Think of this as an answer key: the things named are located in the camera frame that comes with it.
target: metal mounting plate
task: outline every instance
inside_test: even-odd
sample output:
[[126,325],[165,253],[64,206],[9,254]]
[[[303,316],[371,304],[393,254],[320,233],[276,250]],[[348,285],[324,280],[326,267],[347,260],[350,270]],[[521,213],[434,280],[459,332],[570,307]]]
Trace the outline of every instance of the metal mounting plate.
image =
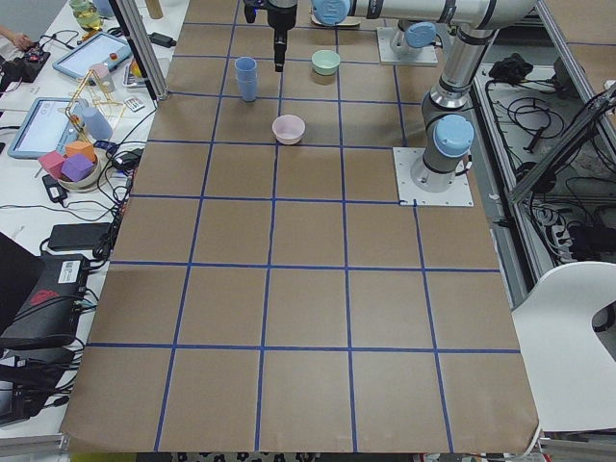
[[378,27],[376,29],[376,34],[378,35],[378,52],[382,64],[436,67],[439,60],[436,57],[436,51],[433,46],[424,47],[416,54],[398,56],[389,44],[395,33],[395,27]]
[[428,192],[421,189],[411,179],[411,166],[424,154],[419,147],[395,147],[394,162],[396,181],[398,182],[398,199],[400,205],[473,207],[473,196],[466,175],[456,176],[451,187],[445,192]]

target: toy block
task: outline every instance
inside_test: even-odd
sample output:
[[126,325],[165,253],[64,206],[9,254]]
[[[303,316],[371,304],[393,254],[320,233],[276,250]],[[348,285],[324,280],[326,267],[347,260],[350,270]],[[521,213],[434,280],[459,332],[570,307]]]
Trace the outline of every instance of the toy block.
[[75,154],[64,161],[62,173],[70,181],[80,181],[92,172],[94,163],[83,154]]
[[83,154],[91,162],[96,162],[96,154],[94,154],[94,146],[87,141],[74,141],[67,144],[65,147],[66,157],[73,157],[75,154]]
[[40,166],[56,180],[62,176],[62,165],[66,158],[58,151],[51,151],[38,158]]

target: pink bowl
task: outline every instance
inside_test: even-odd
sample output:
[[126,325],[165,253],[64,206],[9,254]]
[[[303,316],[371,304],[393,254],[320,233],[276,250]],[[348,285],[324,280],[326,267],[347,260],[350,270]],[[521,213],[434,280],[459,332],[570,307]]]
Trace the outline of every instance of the pink bowl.
[[283,144],[295,144],[301,140],[306,130],[306,124],[297,115],[281,115],[271,125],[271,131],[276,139]]

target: blue cup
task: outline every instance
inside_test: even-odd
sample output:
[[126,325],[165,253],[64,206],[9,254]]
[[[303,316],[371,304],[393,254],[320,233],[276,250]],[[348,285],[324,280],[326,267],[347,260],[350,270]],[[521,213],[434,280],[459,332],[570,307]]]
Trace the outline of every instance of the blue cup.
[[240,95],[245,102],[254,101],[257,99],[257,79],[254,80],[240,80],[235,79],[238,82],[238,89],[240,89]]
[[98,14],[103,17],[115,17],[114,10],[112,10],[109,0],[92,0],[94,6],[98,10]]
[[245,82],[257,80],[257,62],[247,56],[235,60],[235,77]]
[[105,116],[92,106],[82,110],[82,117],[86,128],[96,141],[108,140],[114,132]]

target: orange cube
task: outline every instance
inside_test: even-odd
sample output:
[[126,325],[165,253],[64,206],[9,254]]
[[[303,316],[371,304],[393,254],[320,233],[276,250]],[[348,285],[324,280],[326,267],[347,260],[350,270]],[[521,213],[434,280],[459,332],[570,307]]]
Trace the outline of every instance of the orange cube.
[[74,141],[67,144],[65,147],[66,157],[72,157],[75,154],[83,154],[91,162],[96,163],[96,154],[94,154],[94,146],[87,141]]

